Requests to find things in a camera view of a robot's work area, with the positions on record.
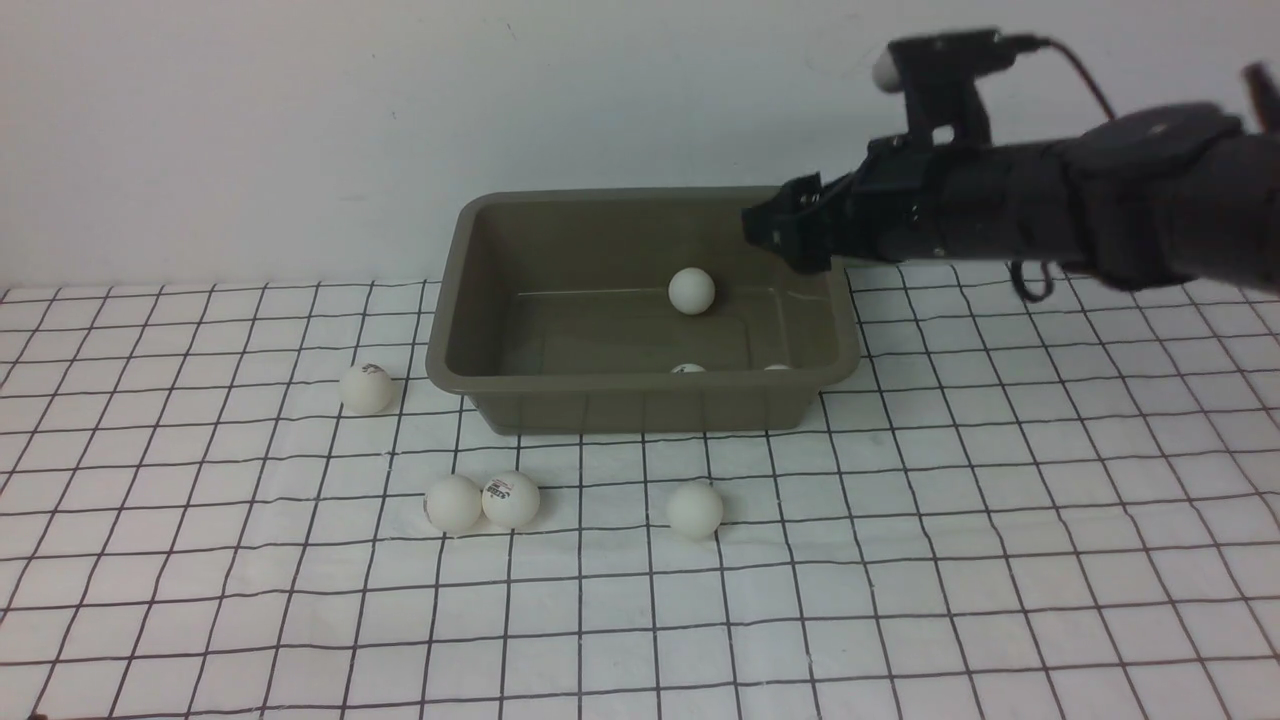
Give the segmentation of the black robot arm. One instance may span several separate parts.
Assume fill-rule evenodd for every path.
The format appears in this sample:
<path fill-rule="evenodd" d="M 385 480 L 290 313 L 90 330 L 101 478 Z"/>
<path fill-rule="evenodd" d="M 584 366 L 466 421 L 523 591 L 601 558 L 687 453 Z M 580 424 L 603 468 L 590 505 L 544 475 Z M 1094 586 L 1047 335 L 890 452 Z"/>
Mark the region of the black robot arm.
<path fill-rule="evenodd" d="M 742 213 L 746 241 L 803 274 L 838 259 L 1052 263 L 1116 290 L 1211 279 L 1277 290 L 1277 86 L 1245 69 L 1261 132 L 1210 102 L 1074 138 L 989 142 L 977 79 L 1012 54 L 895 44 L 909 132 L 852 173 L 804 176 Z"/>

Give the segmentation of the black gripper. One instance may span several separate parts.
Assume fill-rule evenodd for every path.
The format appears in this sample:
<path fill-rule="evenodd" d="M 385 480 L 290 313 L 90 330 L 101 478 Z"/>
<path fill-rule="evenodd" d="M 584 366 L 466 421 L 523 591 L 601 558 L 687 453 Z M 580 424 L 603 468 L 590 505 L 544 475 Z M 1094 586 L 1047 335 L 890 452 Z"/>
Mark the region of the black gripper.
<path fill-rule="evenodd" d="M 801 275 L 845 261 L 1029 260 L 1011 204 L 1018 169 L 1039 154 L 1039 143 L 911 149 L 882 138 L 855 170 L 790 179 L 771 209 L 744 209 L 742 232 Z"/>

